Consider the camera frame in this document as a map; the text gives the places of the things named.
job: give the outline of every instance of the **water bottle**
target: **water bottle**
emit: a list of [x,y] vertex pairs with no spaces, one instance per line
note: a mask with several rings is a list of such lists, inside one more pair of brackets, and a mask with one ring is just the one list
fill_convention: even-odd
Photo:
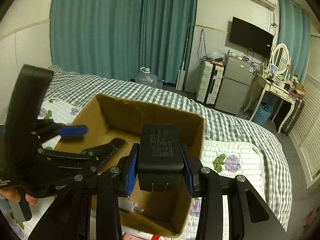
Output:
[[146,86],[150,86],[153,88],[158,87],[157,83],[158,83],[159,78],[156,75],[151,74],[149,68],[142,67],[142,68],[140,68],[140,70],[142,71],[142,73],[140,73],[137,76],[137,78],[136,78],[137,83],[142,84],[142,85],[146,85]]

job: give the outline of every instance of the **power adapter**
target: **power adapter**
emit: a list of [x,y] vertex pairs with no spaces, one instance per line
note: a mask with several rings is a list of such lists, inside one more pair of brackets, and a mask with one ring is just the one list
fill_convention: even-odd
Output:
[[140,190],[177,191],[184,162],[178,133],[173,125],[145,124],[138,155]]

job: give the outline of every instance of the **cardboard box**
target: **cardboard box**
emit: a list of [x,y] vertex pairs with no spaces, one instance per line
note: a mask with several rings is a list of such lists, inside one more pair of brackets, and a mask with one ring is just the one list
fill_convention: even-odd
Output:
[[[74,125],[88,126],[89,132],[83,140],[60,140],[55,150],[80,153],[83,149],[108,143],[113,138],[124,139],[127,144],[100,171],[103,172],[116,166],[121,157],[129,154],[133,143],[140,142],[143,125],[148,123],[174,125],[180,142],[188,145],[190,154],[201,157],[204,119],[200,115],[102,94],[92,98],[73,122]],[[120,210],[122,225],[158,236],[174,237],[182,233],[191,204],[184,182],[178,192],[151,193],[141,191],[136,180],[130,199],[144,208],[144,215]]]
[[293,84],[294,88],[296,89],[297,94],[300,96],[300,98],[303,98],[304,94],[306,93],[304,86],[299,82],[292,82],[292,84]]

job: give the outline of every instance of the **finger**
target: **finger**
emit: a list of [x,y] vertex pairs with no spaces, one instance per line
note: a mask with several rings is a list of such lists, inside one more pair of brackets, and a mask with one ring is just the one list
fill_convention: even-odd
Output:
[[36,199],[35,201],[32,201],[32,202],[29,202],[29,205],[30,206],[34,206],[35,204],[37,204],[38,203],[38,199]]
[[10,201],[20,202],[21,200],[20,194],[13,187],[0,189],[0,194]]
[[29,194],[26,194],[25,198],[26,198],[26,201],[29,202],[30,206],[34,206],[35,204],[38,203],[38,199],[34,198],[34,197],[31,197]]

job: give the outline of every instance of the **curtain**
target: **curtain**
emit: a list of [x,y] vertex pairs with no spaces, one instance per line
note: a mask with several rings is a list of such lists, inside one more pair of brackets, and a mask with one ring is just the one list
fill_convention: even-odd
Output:
[[303,82],[310,50],[310,20],[307,12],[295,6],[292,0],[280,0],[279,43],[287,45],[291,57],[290,79],[294,72]]
[[129,80],[139,73],[141,0],[52,0],[52,63]]
[[190,23],[185,68],[189,65],[197,0],[142,0],[139,65],[176,83]]

